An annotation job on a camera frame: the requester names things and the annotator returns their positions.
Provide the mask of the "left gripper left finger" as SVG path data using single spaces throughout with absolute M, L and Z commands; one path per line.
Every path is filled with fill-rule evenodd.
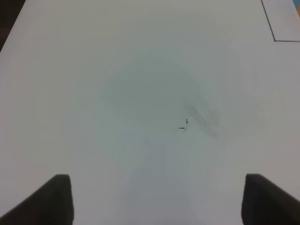
M 57 174 L 0 217 L 2 225 L 71 225 L 74 205 L 70 176 Z

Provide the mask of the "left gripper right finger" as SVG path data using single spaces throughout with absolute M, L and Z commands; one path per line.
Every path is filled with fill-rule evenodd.
M 298 225 L 300 201 L 260 174 L 247 174 L 241 205 L 244 225 Z

